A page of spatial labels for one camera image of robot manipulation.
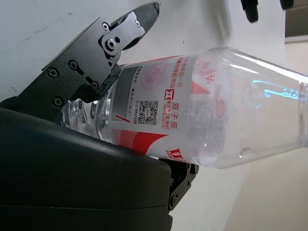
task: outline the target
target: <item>red logo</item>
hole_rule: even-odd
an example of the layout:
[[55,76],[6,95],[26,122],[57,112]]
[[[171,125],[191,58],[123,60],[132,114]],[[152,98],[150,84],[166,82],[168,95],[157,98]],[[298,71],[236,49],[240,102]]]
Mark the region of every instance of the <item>red logo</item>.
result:
[[168,154],[170,159],[184,162],[183,156],[181,155],[181,151],[179,148],[171,151],[166,151],[166,153]]
[[167,77],[166,73],[167,63],[158,63],[148,67],[141,78],[141,85],[146,90],[153,90],[157,86],[162,85]]
[[173,100],[174,98],[174,89],[165,90],[165,100]]

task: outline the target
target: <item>dark gray panel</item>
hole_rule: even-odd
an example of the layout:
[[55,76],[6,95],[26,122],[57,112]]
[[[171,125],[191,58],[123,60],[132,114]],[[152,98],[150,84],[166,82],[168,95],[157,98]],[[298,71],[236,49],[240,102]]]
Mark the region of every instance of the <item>dark gray panel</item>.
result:
[[138,66],[127,68],[122,71],[115,89],[116,91],[113,105],[114,114],[126,117],[130,86],[137,69]]
[[294,7],[286,11],[285,36],[301,35],[308,35],[308,5]]

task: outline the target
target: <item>bolt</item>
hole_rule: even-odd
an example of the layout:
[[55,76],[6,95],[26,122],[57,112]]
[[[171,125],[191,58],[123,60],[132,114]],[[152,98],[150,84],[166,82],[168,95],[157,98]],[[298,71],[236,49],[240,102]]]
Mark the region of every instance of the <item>bolt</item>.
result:
[[174,206],[175,203],[176,203],[176,201],[177,201],[177,197],[176,197],[176,196],[173,196],[173,197],[171,198],[171,206]]
[[107,23],[103,23],[103,24],[102,24],[102,27],[103,27],[103,29],[104,29],[105,31],[107,31],[107,30],[109,29],[109,26],[108,26]]
[[97,90],[97,89],[98,89],[98,83],[97,83],[97,82],[92,82],[92,83],[91,83],[91,88],[92,88],[93,90]]
[[136,27],[140,27],[140,23],[137,19],[135,20],[135,25],[136,25]]
[[112,51],[114,51],[116,49],[116,43],[112,38],[107,40],[107,46]]
[[58,71],[55,68],[49,68],[47,75],[49,78],[57,78],[59,76]]
[[59,96],[54,97],[52,104],[54,107],[62,107],[63,106],[63,99]]
[[78,69],[78,63],[74,60],[71,60],[68,62],[69,68],[71,68],[73,71],[76,71]]

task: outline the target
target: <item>qr code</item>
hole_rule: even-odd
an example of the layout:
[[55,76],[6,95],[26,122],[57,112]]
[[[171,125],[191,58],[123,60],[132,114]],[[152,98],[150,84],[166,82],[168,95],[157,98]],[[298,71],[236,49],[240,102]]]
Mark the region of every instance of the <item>qr code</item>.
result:
[[156,125],[158,101],[139,101],[138,124]]

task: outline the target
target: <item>clear plastic bottle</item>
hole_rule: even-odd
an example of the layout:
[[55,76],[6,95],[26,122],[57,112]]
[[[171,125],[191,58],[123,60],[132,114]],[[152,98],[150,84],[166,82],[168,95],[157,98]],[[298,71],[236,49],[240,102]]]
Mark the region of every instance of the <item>clear plastic bottle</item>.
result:
[[214,48],[124,66],[100,101],[69,102],[63,125],[143,154],[231,167],[306,145],[307,83]]

